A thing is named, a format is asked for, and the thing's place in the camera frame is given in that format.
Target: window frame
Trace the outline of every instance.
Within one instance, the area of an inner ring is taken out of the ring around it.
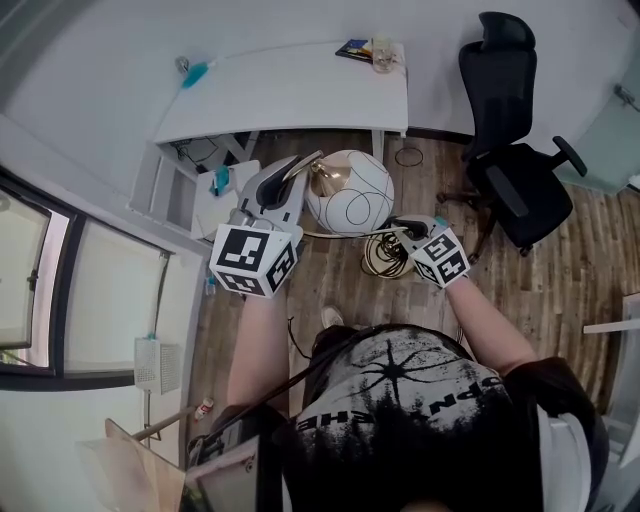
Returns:
[[[133,370],[67,372],[65,374],[65,335],[69,295],[80,242],[87,221],[95,222],[161,252],[171,252],[96,219],[38,190],[0,165],[0,191],[69,219],[54,280],[49,313],[49,366],[32,367],[0,363],[0,390],[7,391],[79,391],[134,385]]]

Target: white desk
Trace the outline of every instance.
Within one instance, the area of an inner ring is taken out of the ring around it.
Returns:
[[[288,128],[372,131],[373,153],[383,157],[384,132],[406,134],[406,69],[381,75],[372,66],[335,55],[343,43],[287,46],[222,59],[190,89],[180,91],[156,143],[221,135],[238,158],[250,158],[228,134]],[[404,48],[394,44],[396,60]]]

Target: window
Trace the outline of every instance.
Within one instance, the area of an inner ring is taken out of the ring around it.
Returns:
[[[133,384],[169,254],[0,169],[0,389]]]

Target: white panel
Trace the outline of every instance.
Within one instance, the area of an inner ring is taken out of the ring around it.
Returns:
[[[181,172],[173,173],[171,198],[166,218],[172,224],[191,231],[196,184]]]
[[[131,191],[129,208],[142,214],[149,213],[161,162],[162,152],[155,144],[148,143]]]
[[[134,339],[150,330],[161,268],[157,249],[87,223],[67,313],[69,369],[83,369],[87,363],[118,368],[122,361],[133,361]]]
[[[169,201],[171,200],[171,189],[173,178],[176,174],[176,166],[167,158],[160,161],[158,177],[153,191],[153,201],[151,202],[151,214],[159,220],[166,220],[169,211]]]

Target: chair base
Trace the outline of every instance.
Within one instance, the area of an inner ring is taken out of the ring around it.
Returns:
[[[480,194],[474,194],[474,193],[458,193],[458,194],[440,193],[436,195],[436,199],[441,204],[447,201],[464,203],[466,205],[469,205],[475,211],[479,211],[482,208],[486,208],[491,204],[490,200],[484,199],[480,196]],[[478,239],[476,246],[473,249],[473,252],[467,258],[469,260],[470,265],[475,265],[480,259],[480,255],[482,254],[482,250],[484,249],[485,243],[491,236],[491,233],[493,232],[493,228],[496,227],[497,220],[498,220],[497,215],[493,211],[491,211],[491,214],[489,215],[489,220],[487,221],[487,224],[485,225],[484,230],[482,231],[482,234],[480,235],[480,238]],[[521,247],[520,256],[526,257],[531,252],[532,249],[533,249],[533,246],[531,245],[527,247]]]

